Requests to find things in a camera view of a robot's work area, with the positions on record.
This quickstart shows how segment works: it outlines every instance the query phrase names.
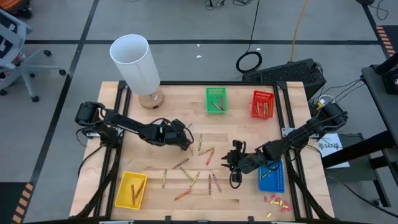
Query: white lampshade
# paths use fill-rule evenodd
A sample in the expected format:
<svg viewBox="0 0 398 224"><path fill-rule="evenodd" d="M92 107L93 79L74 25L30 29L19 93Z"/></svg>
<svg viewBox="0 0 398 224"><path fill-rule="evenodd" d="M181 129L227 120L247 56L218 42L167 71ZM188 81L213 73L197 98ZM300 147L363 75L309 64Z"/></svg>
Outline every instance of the white lampshade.
<svg viewBox="0 0 398 224"><path fill-rule="evenodd" d="M133 93L150 95L158 89L159 74L143 36L122 36L113 42L109 53Z"/></svg>

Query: yellow cable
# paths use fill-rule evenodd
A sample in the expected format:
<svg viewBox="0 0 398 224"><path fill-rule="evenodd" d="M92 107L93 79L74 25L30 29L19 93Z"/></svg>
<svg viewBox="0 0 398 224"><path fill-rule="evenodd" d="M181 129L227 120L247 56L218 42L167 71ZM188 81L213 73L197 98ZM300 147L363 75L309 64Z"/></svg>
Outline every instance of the yellow cable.
<svg viewBox="0 0 398 224"><path fill-rule="evenodd" d="M293 62L293 56L294 56L294 43L296 42L296 35L297 35L297 30L299 29L299 25L301 23L301 20L303 19L304 16L304 11L307 6L308 0L305 0L303 9L301 10L300 18L297 21L296 25L296 30L294 31L294 37L293 37L293 44L292 44L292 55L290 56L290 62Z"/></svg>

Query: red basket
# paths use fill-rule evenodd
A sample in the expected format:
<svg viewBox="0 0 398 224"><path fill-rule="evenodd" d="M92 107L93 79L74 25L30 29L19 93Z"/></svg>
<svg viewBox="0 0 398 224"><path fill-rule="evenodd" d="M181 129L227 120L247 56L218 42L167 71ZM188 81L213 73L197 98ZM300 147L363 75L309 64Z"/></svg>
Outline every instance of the red basket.
<svg viewBox="0 0 398 224"><path fill-rule="evenodd" d="M251 106L251 116L253 118L268 119L274 114L274 94L254 90L253 102Z"/></svg>

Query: wooden tabletop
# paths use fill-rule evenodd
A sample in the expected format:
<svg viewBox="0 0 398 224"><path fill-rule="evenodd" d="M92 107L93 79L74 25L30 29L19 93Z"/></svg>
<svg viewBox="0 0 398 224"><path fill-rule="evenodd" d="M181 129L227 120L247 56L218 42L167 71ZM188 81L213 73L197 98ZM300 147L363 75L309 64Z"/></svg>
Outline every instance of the wooden tabletop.
<svg viewBox="0 0 398 224"><path fill-rule="evenodd" d="M107 108L113 108L116 99L117 82L103 82L98 102ZM280 212L280 207L264 203L264 196L273 195L261 192L257 186L258 171L243 175L240 188L229 186L229 170L222 167L221 160L232 147L232 140L240 139L247 142L247 152L254 152L255 147L267 141L280 139L278 114L274 107L274 117L264 120L251 117L251 101L254 90L273 93L272 86L226 86L228 112L225 114L208 114L205 106L206 86L160 86L165 95L164 104L156 110L146 110L138 102L138 96L132 94L128 116L142 123L150 123L157 118L173 120L178 118L186 125L193 123L190 130L195 138L192 147L194 155L189 150L181 151L176 146L152 146L133 133L125 133L121 163L119 166L116 193L123 172L138 172L147 174L148 181L140 210L113 207L111 215L115 220L164 220L171 215L172 220L213 220L213 221L246 221L253 216L256 221L279 220L292 221L294 213ZM307 99L302 83L288 83L288 92L296 126L303 125L310 118ZM281 101L284 121L287 124L284 101ZM199 135L203 134L202 148L215 147L215 154L210 164L206 166L209 154L198 156ZM98 147L99 139L88 141L85 156ZM310 145L317 147L315 141ZM303 168L307 187L317 202L331 216L334 216L328 187L323 172L322 162L318 152L306 147L302 153ZM70 215L76 215L90 200L98 188L100 173L104 158L104 150L96 153L83 166ZM180 161L189 158L184 168L191 176L200 172L192 192L184 198L175 201L174 198L186 191L190 181L180 169L172 169ZM164 169L167 169L167 183L162 189ZM285 193L275 194L283 200L291 202L290 189L285 169ZM215 174L222 192L218 192L212 184L211 195L208 195L208 174ZM302 195L297 189L301 204L301 216L305 216ZM103 195L101 214L104 214L108 193Z"/></svg>

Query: green basket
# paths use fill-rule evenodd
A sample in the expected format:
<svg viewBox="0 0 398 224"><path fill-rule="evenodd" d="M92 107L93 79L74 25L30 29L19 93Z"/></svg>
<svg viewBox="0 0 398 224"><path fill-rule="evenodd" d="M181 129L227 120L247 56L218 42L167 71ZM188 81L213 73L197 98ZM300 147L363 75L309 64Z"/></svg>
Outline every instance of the green basket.
<svg viewBox="0 0 398 224"><path fill-rule="evenodd" d="M213 101L215 105L220 107L217 100L218 97L224 99L224 110L218 110L211 102ZM226 98L226 88L225 87L207 87L206 88L206 110L209 114L222 114L228 111L228 101Z"/></svg>

